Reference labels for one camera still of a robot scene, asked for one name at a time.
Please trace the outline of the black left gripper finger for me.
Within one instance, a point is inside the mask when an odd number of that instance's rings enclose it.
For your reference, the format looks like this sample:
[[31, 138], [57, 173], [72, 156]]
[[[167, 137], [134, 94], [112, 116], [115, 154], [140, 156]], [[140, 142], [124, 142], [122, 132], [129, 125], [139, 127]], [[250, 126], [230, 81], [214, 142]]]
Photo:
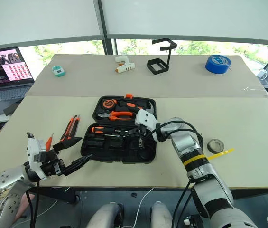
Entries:
[[91, 159], [92, 156], [93, 154], [89, 154], [72, 162], [65, 168], [65, 176], [68, 176], [78, 169], [82, 168]]
[[53, 145], [53, 150], [55, 153], [59, 153], [61, 150], [70, 148], [74, 145], [76, 145], [80, 140], [82, 140], [82, 137], [73, 137], [70, 139], [64, 139], [63, 141], [60, 141], [59, 143], [56, 143]]

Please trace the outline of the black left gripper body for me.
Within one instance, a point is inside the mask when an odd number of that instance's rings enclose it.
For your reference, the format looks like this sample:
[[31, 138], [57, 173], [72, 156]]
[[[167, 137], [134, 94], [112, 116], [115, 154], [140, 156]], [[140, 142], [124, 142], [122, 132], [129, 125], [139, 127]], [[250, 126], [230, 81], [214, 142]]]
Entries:
[[46, 176], [60, 176], [65, 173], [64, 162], [58, 158], [58, 154], [54, 149], [39, 153], [40, 168]]

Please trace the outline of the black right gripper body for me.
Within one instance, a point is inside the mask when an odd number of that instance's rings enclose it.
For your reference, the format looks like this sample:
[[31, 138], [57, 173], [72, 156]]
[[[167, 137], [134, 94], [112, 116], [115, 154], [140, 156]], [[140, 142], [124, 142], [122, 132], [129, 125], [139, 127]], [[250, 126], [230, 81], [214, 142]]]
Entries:
[[146, 140], [148, 138], [147, 127], [144, 125], [138, 126], [137, 133], [141, 140]]

